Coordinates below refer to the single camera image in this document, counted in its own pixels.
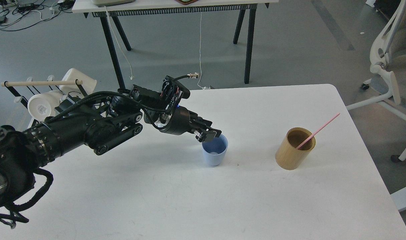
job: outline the table leg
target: table leg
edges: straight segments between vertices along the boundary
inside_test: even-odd
[[[245,12],[246,12],[246,10],[240,10],[240,13],[238,15],[237,26],[235,27],[234,39],[232,41],[233,44],[237,44],[238,36],[240,35],[241,24],[243,23],[243,18],[244,18]]]
[[[122,25],[120,24],[119,17],[117,16],[112,16],[111,17],[114,20],[114,24],[116,25],[116,28],[122,37],[123,43],[126,47],[126,50],[130,51],[132,48],[130,47],[129,41],[127,40],[126,34],[124,34],[124,30],[122,28]]]
[[[244,83],[249,83],[250,63],[252,61],[253,31],[255,29],[256,9],[250,9],[249,28],[247,31],[246,66],[244,68]]]
[[[110,27],[108,26],[107,17],[100,17],[102,29],[104,30],[105,40],[107,41],[108,50],[110,51],[111,61],[113,61],[114,71],[116,72],[117,81],[120,88],[125,88],[122,71],[120,70],[119,60],[117,59],[116,49],[114,48],[113,39],[111,38]]]

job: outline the white cup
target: white cup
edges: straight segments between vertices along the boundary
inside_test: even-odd
[[[59,106],[62,95],[58,90],[36,94],[28,100],[28,112],[34,119],[43,122],[46,117],[56,115],[55,107]]]

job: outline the blue plastic cup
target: blue plastic cup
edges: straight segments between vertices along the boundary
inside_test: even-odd
[[[214,138],[210,142],[203,142],[203,157],[207,164],[212,167],[221,164],[227,152],[228,141],[224,135],[220,135],[219,138]]]

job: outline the pink straw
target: pink straw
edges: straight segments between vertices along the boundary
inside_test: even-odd
[[[319,128],[316,132],[314,132],[313,134],[311,134],[311,136],[309,136],[305,141],[303,141],[299,146],[296,147],[296,149],[299,149],[300,147],[302,147],[305,143],[307,143],[311,138],[314,137],[314,135],[316,135],[318,132],[320,132],[320,130],[322,130],[324,127],[326,127],[331,121],[333,121],[337,116],[339,116],[340,113],[337,113],[335,115],[335,117],[333,117],[332,119],[330,119],[327,123],[325,123],[325,125],[323,125],[321,128]]]

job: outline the office chair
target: office chair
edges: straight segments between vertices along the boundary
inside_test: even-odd
[[[372,103],[381,106],[406,121],[406,0],[402,0],[387,25],[375,39],[370,50],[370,71],[375,76],[362,84],[380,95],[347,106],[347,110]],[[404,161],[406,149],[401,155],[392,155],[393,162]]]

